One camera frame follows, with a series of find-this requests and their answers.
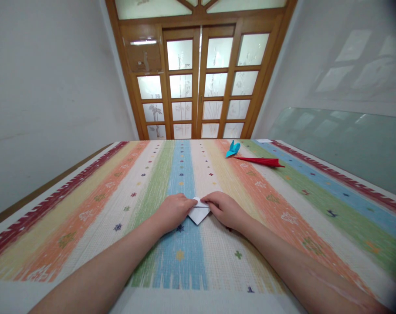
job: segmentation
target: blue origami crane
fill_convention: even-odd
[[[234,145],[234,140],[233,140],[230,145],[230,150],[227,152],[227,155],[225,157],[227,158],[237,154],[239,149],[240,149],[240,143]]]

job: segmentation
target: red stripe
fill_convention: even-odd
[[[90,177],[101,165],[109,158],[115,155],[128,142],[120,142],[114,148],[93,162],[89,167],[85,168],[77,176],[64,184],[56,192],[47,197],[40,204],[31,209],[23,217],[18,219],[8,229],[0,234],[0,254],[13,242],[15,242],[23,233],[27,232],[36,222],[54,209],[67,195],[69,195],[82,182]]]
[[[288,146],[281,144],[277,141],[273,141],[273,144],[285,151],[287,151],[288,153],[290,153],[292,156],[297,157],[299,159],[302,159],[303,161],[305,161],[306,163],[312,165],[313,167],[327,173],[328,175],[330,175],[331,177],[335,178],[336,180],[342,182],[343,184],[350,186],[352,189],[356,190],[357,192],[359,192],[362,195],[365,195],[367,197],[369,197],[370,199],[376,201],[377,203],[380,203],[382,205],[384,205],[385,207],[387,207],[389,210],[391,210],[392,212],[396,213],[396,201],[389,198],[388,196],[385,196],[379,192],[376,192],[375,190],[361,184],[358,183],[356,180],[353,180],[351,178],[348,178],[347,176],[345,176],[344,174],[341,174],[340,172],[331,169],[321,163],[319,163],[318,161],[311,159],[310,157],[307,157],[291,148],[289,148]]]

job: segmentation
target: table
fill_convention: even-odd
[[[396,196],[281,141],[117,142],[0,223],[0,313],[25,313],[164,198],[223,191],[283,239],[392,306]],[[187,218],[131,276],[120,312],[301,312],[261,254],[212,215]]]

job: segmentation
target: folded white paper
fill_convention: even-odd
[[[201,202],[201,198],[195,196],[193,199],[196,199],[198,201],[198,204],[196,204],[194,207],[209,207],[207,203]]]
[[[189,212],[188,216],[193,220],[196,225],[199,225],[201,221],[209,214],[209,205],[202,203],[199,197],[194,197],[198,201],[193,209]]]
[[[262,139],[262,140],[256,140],[259,143],[272,143],[273,141],[269,140],[269,139]]]

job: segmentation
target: yellow stripe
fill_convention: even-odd
[[[210,155],[213,169],[220,178],[222,190],[234,197],[237,203],[246,210],[246,212],[256,220],[264,224],[264,220],[259,214],[257,207],[254,205],[250,195],[243,187],[239,178],[232,175],[233,170],[225,162],[224,156],[216,146],[213,140],[205,141],[206,151]],[[259,292],[264,292],[264,286],[268,293],[284,293],[283,282],[279,279],[276,272],[260,254],[260,252],[250,244],[246,239],[240,239],[244,247],[248,250],[246,256],[253,269],[254,279]]]
[[[83,201],[100,185],[136,146],[138,142],[129,142],[104,165],[99,167],[84,183],[64,198],[57,207],[36,223],[30,231],[23,234],[15,243],[0,255],[0,279],[11,280],[19,273],[25,263],[46,239],[66,221]]]

